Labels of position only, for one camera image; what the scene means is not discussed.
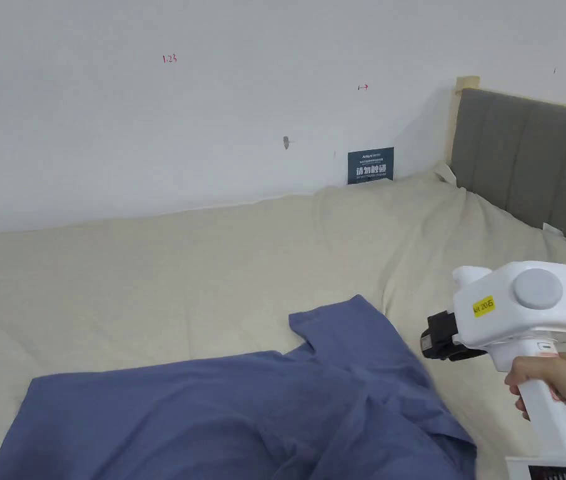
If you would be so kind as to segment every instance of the dark blue sign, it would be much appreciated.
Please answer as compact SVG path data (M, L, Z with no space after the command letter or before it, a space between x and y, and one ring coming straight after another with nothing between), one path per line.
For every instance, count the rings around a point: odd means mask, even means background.
M394 148L347 154L347 184L390 179L394 172Z

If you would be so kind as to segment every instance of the gray headboard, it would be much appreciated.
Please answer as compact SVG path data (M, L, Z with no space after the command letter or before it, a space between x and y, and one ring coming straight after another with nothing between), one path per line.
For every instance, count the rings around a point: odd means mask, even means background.
M566 236L566 107L464 89L450 166L460 187Z

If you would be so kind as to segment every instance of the yellow sticker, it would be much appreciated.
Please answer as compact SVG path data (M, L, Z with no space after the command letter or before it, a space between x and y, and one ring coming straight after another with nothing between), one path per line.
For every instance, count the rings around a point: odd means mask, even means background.
M494 298L492 295L489 297L485 297L484 299L477 301L472 305L474 309L474 316L476 318L480 317L481 315L488 314L493 312L496 309L496 305L494 304Z

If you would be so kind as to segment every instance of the bed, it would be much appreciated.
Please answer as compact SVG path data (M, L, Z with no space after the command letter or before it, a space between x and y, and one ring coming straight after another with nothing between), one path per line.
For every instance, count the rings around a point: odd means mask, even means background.
M566 145L549 158L566 107L476 88L459 100L451 170L0 234L0 445L36 376L289 351L301 340L288 314L356 294L418 352L426 317L449 305L454 267L566 263ZM530 199L521 183L534 172ZM489 358L425 365L479 446L479 478L506 478L505 456L534 453Z

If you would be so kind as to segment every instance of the mattress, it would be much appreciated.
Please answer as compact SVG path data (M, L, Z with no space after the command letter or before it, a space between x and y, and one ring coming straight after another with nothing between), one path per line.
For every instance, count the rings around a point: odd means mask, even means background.
M362 294L419 351L454 267L566 263L532 229L433 171L249 206L0 234L0 444L36 376L289 351L287 315ZM486 356L424 361L479 447L479 478L534 454Z

